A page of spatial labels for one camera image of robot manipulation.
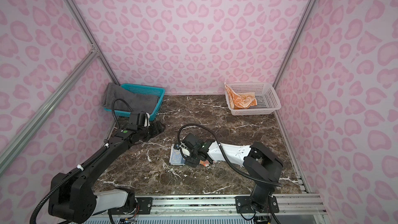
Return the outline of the grey terry towel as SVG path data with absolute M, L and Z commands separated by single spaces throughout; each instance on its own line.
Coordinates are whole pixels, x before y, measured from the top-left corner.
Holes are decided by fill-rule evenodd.
M 133 112 L 146 112 L 151 114 L 159 100 L 159 97 L 151 94 L 132 93 L 113 83 L 109 83 L 102 98 L 102 106 L 111 109 L 115 99 L 127 102 Z

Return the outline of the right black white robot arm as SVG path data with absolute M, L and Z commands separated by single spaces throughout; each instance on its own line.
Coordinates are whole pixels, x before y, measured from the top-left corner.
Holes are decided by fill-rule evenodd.
M 277 213 L 279 207 L 273 196 L 279 183 L 283 162 L 264 144 L 237 146 L 217 140 L 202 140 L 189 133 L 180 144 L 175 145 L 185 159 L 185 165 L 196 167 L 201 162 L 210 164 L 226 162 L 239 175 L 254 181 L 255 186 L 248 197 L 236 197 L 238 213 Z

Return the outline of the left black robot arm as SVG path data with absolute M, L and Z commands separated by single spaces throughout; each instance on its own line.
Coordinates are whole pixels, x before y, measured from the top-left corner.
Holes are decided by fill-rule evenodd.
M 165 130 L 160 121 L 134 113 L 129 122 L 117 128 L 104 146 L 69 173 L 59 173 L 51 182 L 48 213 L 51 216 L 82 224 L 94 214 L 118 209 L 131 213 L 136 209 L 134 191 L 116 188 L 94 192 L 92 187 L 108 167 L 139 142 L 147 142 Z

